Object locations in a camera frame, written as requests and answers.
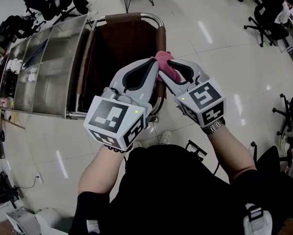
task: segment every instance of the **shelf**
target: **shelf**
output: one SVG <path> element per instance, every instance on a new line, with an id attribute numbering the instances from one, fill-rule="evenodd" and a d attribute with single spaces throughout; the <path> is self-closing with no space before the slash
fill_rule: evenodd
<path id="1" fill-rule="evenodd" d="M 27 47 L 26 54 L 24 56 L 24 64 L 37 52 L 40 48 L 41 44 L 49 39 L 52 28 L 46 29 L 37 33 L 36 35 L 30 38 L 30 42 Z M 41 62 L 44 50 L 40 51 L 38 55 L 34 57 L 34 59 L 30 62 L 31 65 L 39 64 Z"/>
<path id="2" fill-rule="evenodd" d="M 36 83 L 33 112 L 63 115 L 66 108 L 67 82 L 72 58 L 45 62 L 40 66 Z"/>
<path id="3" fill-rule="evenodd" d="M 39 64 L 36 64 L 20 71 L 15 92 L 15 110 L 32 112 L 35 81 L 29 81 L 28 79 L 31 73 L 35 73 L 35 76 L 37 76 L 38 69 Z"/>
<path id="4" fill-rule="evenodd" d="M 34 57 L 14 79 L 17 85 L 12 110 L 66 117 L 66 109 L 70 108 L 67 105 L 76 94 L 82 56 L 91 29 L 86 25 L 87 18 L 88 15 L 83 15 L 54 25 L 11 49 L 8 58 L 19 57 L 23 64 Z M 31 73 L 35 73 L 34 81 L 29 81 Z"/>

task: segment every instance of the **power outlet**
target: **power outlet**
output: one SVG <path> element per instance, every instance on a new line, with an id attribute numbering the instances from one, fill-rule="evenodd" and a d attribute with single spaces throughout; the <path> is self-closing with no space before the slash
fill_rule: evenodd
<path id="1" fill-rule="evenodd" d="M 40 181 L 40 183 L 43 184 L 43 180 L 42 180 L 42 177 L 41 177 L 40 173 L 37 174 L 37 177 L 38 177 L 38 180 Z"/>

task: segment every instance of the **forearm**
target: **forearm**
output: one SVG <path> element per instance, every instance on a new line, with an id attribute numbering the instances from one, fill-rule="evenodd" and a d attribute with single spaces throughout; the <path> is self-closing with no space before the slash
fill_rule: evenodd
<path id="1" fill-rule="evenodd" d="M 225 125 L 222 125 L 208 138 L 221 167 L 226 171 L 231 182 L 244 171 L 256 170 L 248 149 L 230 133 Z"/>
<path id="2" fill-rule="evenodd" d="M 104 145 L 83 172 L 79 181 L 79 194 L 84 191 L 109 193 L 117 180 L 125 153 L 114 152 Z"/>

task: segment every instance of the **black sleeve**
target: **black sleeve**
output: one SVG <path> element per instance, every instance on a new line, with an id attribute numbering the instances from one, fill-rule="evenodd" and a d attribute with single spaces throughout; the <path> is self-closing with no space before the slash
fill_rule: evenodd
<path id="1" fill-rule="evenodd" d="M 235 198 L 243 205 L 263 203 L 263 184 L 256 170 L 248 170 L 240 174 L 234 184 Z"/>
<path id="2" fill-rule="evenodd" d="M 70 235 L 87 235 L 87 220 L 103 219 L 109 206 L 108 194 L 98 194 L 94 192 L 83 192 L 78 196 L 76 213 L 73 218 Z"/>

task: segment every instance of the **cable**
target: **cable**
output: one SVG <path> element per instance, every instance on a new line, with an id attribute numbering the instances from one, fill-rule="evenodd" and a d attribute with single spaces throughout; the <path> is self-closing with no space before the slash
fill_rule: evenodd
<path id="1" fill-rule="evenodd" d="M 125 171 L 126 171 L 126 166 L 127 166 L 127 159 L 126 159 L 126 156 L 124 156 L 123 159 L 125 159 Z"/>
<path id="2" fill-rule="evenodd" d="M 35 185 L 35 181 L 36 181 L 37 178 L 39 178 L 39 176 L 36 176 L 36 177 L 34 178 L 33 186 L 31 186 L 31 187 L 21 187 L 21 186 L 18 186 L 18 188 L 22 188 L 22 189 L 30 189 L 30 188 L 34 187 L 34 185 Z"/>
<path id="3" fill-rule="evenodd" d="M 218 163 L 217 163 L 216 170 L 214 171 L 213 175 L 215 175 L 215 174 L 216 174 L 217 170 L 219 169 L 219 166 L 220 166 L 220 163 L 218 162 Z"/>

